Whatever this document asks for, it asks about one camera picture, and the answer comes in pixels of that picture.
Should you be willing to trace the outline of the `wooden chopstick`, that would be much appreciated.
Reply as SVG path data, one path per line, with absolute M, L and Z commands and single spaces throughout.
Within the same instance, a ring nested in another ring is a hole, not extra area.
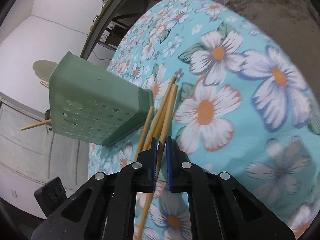
M 168 102 L 165 104 L 164 120 L 159 127 L 161 133 L 160 133 L 160 137 L 159 137 L 159 145 L 157 148 L 157 162 L 156 162 L 156 176 L 155 176 L 156 180 L 158 179 L 159 171 L 161 168 L 165 140 L 168 135 L 169 128 L 170 128 L 171 122 L 172 122 L 172 112 L 173 112 L 173 107 L 174 107 L 175 101 L 176 101 L 177 88 L 178 88 L 177 85 L 172 85 L 172 88 L 169 91 Z M 151 205 L 151 201 L 152 201 L 154 192 L 155 191 L 148 193 L 146 195 L 146 200 L 145 200 L 145 204 L 143 207 L 142 216 L 141 216 L 138 231 L 137 231 L 137 239 L 142 239 L 144 225 L 146 222 L 146 218 L 148 216 L 148 211 L 149 211 L 149 208 Z
M 135 161 L 137 161 L 138 155 L 143 149 L 144 142 L 145 142 L 145 139 L 146 139 L 146 135 L 148 133 L 148 129 L 149 129 L 149 126 L 150 126 L 150 122 L 151 122 L 151 119 L 153 117 L 153 113 L 154 113 L 154 107 L 151 106 L 149 111 L 148 111 L 148 115 L 146 117 L 143 129 L 142 129 L 142 132 L 141 132 L 141 135 L 140 135 L 138 147 L 137 147 L 136 154 L 135 154 Z
M 35 128 L 35 127 L 40 127 L 40 126 L 43 126 L 43 125 L 51 125 L 51 122 L 52 121 L 50 119 L 49 120 L 44 120 L 44 121 L 38 122 L 36 124 L 32 124 L 32 125 L 23 127 L 23 128 L 21 128 L 21 131 L 32 129 L 32 128 Z
M 175 81 L 176 81 L 176 76 L 173 76 L 171 78 L 170 82 L 169 82 L 169 85 L 168 85 L 167 90 L 166 90 L 166 92 L 164 94 L 163 100 L 162 100 L 162 102 L 160 104 L 160 107 L 158 109 L 157 114 L 155 115 L 155 117 L 153 119 L 153 123 L 152 123 L 152 125 L 150 127 L 149 133 L 148 133 L 148 135 L 146 137 L 146 140 L 144 142 L 144 145 L 143 145 L 143 150 L 144 151 L 148 150 L 150 148 L 154 132 L 155 132 L 155 130 L 157 128 L 159 119 L 161 118 L 161 115 L 162 115 L 162 113 L 163 113 L 163 111 L 165 109 L 166 101 L 168 99 L 168 96 L 170 94 L 171 88 L 172 88 L 173 84 L 175 83 Z

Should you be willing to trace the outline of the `cream plastic ladle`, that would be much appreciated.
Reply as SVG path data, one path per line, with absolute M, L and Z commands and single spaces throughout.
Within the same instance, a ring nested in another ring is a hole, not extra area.
M 33 64 L 33 70 L 37 77 L 43 81 L 49 81 L 53 70 L 56 68 L 57 63 L 47 60 L 38 60 Z

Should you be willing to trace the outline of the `white door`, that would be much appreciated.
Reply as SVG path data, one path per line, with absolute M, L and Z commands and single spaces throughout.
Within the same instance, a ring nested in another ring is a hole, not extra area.
M 78 189 L 88 178 L 89 144 L 50 125 L 23 129 L 42 120 L 43 113 L 1 94 L 1 164 L 37 183 L 60 177 L 66 189 Z

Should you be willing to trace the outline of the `green plastic utensil holder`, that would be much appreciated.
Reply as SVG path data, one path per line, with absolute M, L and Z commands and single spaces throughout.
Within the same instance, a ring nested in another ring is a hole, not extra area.
M 71 52 L 49 79 L 53 132 L 111 146 L 142 127 L 153 96 L 137 85 Z

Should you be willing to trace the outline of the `floral turquoise tablecloth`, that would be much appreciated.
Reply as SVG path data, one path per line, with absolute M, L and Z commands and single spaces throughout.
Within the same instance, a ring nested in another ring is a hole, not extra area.
M 108 71 L 149 89 L 175 78 L 170 135 L 190 160 L 229 172 L 293 231 L 319 239 L 319 105 L 270 37 L 212 0 L 162 0 L 122 39 Z

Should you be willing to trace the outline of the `wooden top metal table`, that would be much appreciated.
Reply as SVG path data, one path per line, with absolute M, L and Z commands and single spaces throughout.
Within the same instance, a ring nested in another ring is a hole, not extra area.
M 95 20 L 89 36 L 82 49 L 80 57 L 87 60 L 99 42 L 103 32 L 106 30 L 108 24 L 113 20 L 117 11 L 125 4 L 127 0 L 108 0 L 104 5 L 102 12 Z

